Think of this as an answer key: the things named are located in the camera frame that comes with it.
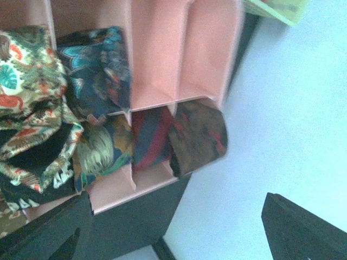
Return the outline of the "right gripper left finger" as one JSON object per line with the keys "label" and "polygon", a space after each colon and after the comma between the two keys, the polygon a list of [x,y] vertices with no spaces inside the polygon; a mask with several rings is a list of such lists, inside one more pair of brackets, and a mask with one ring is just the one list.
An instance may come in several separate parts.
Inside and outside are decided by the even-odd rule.
{"label": "right gripper left finger", "polygon": [[1,259],[86,259],[92,225],[83,191],[1,239]]}

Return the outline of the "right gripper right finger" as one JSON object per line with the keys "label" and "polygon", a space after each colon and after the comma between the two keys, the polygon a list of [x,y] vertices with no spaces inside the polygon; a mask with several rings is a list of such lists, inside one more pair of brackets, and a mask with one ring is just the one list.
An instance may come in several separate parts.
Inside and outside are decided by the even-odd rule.
{"label": "right gripper right finger", "polygon": [[261,219],[273,259],[346,260],[346,232],[280,194],[267,193]]}

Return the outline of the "navy floral tie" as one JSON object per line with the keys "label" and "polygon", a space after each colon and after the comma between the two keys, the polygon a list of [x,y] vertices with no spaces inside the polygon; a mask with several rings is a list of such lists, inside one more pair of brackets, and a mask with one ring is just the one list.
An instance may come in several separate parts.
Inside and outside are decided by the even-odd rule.
{"label": "navy floral tie", "polygon": [[78,118],[102,125],[109,114],[130,110],[132,75],[121,27],[77,31],[56,43],[67,103]]}

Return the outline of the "green floral rolled tie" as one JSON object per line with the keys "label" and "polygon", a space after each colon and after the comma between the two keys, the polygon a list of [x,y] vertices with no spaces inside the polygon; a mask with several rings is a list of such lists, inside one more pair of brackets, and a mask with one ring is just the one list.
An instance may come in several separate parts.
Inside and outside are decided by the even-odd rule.
{"label": "green floral rolled tie", "polygon": [[103,125],[83,122],[83,134],[73,154],[74,184],[86,190],[133,161],[133,132],[125,115]]}

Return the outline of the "tan paisley rolled tie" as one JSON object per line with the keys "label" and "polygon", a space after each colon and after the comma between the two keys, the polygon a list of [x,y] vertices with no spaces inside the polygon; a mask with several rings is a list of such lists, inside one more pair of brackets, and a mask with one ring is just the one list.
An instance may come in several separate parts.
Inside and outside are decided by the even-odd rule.
{"label": "tan paisley rolled tie", "polygon": [[23,210],[75,193],[83,127],[66,104],[67,76],[46,25],[1,31],[1,236]]}

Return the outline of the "brown rolled tie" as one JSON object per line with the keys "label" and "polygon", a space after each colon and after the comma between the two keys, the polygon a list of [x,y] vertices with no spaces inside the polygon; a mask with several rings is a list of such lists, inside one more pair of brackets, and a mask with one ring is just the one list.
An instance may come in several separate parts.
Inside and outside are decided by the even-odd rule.
{"label": "brown rolled tie", "polygon": [[228,148],[222,112],[198,100],[181,102],[169,132],[170,167],[176,178],[223,157]]}

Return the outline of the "red blue rolled tie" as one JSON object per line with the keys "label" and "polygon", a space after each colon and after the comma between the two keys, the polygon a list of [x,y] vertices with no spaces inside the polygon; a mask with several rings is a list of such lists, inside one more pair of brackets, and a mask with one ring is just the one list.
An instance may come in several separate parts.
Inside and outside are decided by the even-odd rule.
{"label": "red blue rolled tie", "polygon": [[145,170],[170,158],[169,130],[173,119],[166,106],[132,114],[134,171]]}

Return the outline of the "pink divided organizer tray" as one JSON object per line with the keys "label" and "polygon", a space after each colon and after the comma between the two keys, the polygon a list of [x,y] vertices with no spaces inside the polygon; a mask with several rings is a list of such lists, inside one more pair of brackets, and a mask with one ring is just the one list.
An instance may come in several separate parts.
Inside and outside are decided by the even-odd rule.
{"label": "pink divided organizer tray", "polygon": [[[61,36],[121,27],[132,75],[130,110],[107,120],[123,114],[131,128],[134,112],[164,106],[174,122],[185,101],[220,110],[241,22],[241,1],[1,1],[1,31],[44,24],[56,54]],[[132,161],[86,190],[23,213],[35,219],[87,191],[92,212],[100,214],[174,183],[171,156],[142,171],[134,171]]]}

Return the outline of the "green plastic basket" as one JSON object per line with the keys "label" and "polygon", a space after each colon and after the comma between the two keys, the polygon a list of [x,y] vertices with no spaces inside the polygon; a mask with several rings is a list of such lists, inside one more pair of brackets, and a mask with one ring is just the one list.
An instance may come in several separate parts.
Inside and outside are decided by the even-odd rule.
{"label": "green plastic basket", "polygon": [[309,0],[246,0],[245,12],[273,18],[289,26],[297,25],[305,15]]}

